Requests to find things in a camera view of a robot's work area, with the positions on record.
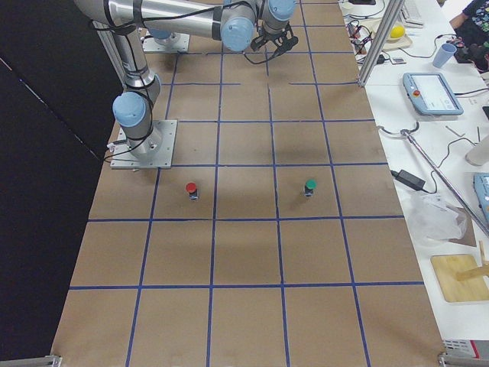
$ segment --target white table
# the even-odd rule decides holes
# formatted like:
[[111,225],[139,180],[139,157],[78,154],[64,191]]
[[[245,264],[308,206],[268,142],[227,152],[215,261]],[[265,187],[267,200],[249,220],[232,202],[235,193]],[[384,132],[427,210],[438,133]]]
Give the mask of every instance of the white table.
[[[430,55],[434,50],[433,40],[440,34],[452,34],[453,30],[436,0],[416,0],[418,9],[425,20],[424,28],[407,28],[407,35],[413,40],[413,45],[406,51],[413,55]],[[382,1],[377,5],[356,5],[352,14],[369,15],[380,10]],[[448,38],[437,40],[441,45]],[[376,123],[387,130],[398,132],[402,128],[412,128],[416,123],[416,113],[413,110],[402,86],[404,73],[434,73],[441,72],[447,79],[455,93],[486,87],[478,71],[471,64],[459,64],[452,58],[442,69],[432,66],[432,58],[419,59],[408,57],[402,51],[390,51],[391,56],[404,58],[407,63],[391,65],[388,61],[374,68],[367,82],[366,90]],[[447,144],[458,138],[450,132],[449,126],[459,134],[472,141],[478,141],[478,129],[481,138],[489,135],[489,121],[482,112],[482,106],[489,105],[489,93],[479,93],[470,98],[460,98],[465,113],[451,121],[420,122],[421,128],[415,133],[415,138],[426,150],[427,154],[436,162],[440,162],[447,152]],[[390,169],[399,171],[404,169],[411,174],[426,180],[426,189],[432,190],[433,183],[429,176],[431,167],[424,161],[419,153],[406,140],[388,138],[381,132],[381,141],[386,152]],[[458,189],[467,202],[478,209],[478,200],[472,186],[474,172],[488,172],[489,164],[474,167],[464,159],[471,145],[460,141],[451,146],[452,153],[442,166],[442,171]],[[452,193],[445,185],[438,181],[438,192],[452,204],[460,206]],[[410,222],[410,213],[413,210],[413,191],[396,181],[397,193],[403,207],[406,220]],[[486,244],[486,253],[489,253],[489,239],[481,232],[475,223],[474,231],[477,240]],[[450,242],[440,242],[430,239],[419,239],[412,235],[413,246],[419,262],[419,267],[425,281],[426,290],[435,314],[436,322],[444,340],[489,340],[489,301],[471,303],[448,303],[444,300],[436,280],[430,258],[434,255],[471,254],[480,264],[478,248],[458,245]]]

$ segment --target plastic bag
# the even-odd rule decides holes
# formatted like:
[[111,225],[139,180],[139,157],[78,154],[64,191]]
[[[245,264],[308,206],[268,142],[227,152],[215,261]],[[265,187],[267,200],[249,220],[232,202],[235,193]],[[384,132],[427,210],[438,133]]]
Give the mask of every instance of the plastic bag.
[[413,234],[430,239],[461,239],[467,231],[467,215],[439,194],[413,194],[407,222]]

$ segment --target red bottle cap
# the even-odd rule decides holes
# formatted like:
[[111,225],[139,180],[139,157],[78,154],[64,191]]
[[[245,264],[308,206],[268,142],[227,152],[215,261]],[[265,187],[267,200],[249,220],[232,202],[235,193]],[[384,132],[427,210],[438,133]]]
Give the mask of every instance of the red bottle cap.
[[186,186],[185,186],[185,190],[187,193],[195,193],[197,191],[197,185],[193,182],[189,182]]

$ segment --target blue joint cap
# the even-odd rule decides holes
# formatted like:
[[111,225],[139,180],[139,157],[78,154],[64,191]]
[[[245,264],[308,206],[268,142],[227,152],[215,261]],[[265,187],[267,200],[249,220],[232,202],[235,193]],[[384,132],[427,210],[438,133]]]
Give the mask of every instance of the blue joint cap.
[[112,111],[121,126],[132,128],[139,124],[146,114],[146,102],[137,93],[122,93],[112,103]]
[[278,21],[288,21],[296,9],[295,0],[268,0],[268,9]]
[[171,36],[171,32],[169,31],[162,31],[161,29],[153,29],[153,28],[148,28],[150,34],[154,37],[157,38],[158,40],[166,40],[169,36]]
[[253,23],[248,18],[236,17],[221,27],[222,43],[231,51],[243,51],[251,43]]

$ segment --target green cap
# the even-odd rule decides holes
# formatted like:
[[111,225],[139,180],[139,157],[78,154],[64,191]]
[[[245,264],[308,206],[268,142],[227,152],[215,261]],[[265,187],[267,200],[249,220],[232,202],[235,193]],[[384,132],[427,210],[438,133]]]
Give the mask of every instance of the green cap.
[[314,180],[307,180],[306,181],[306,187],[309,189],[309,190],[314,190],[316,188],[317,184]]

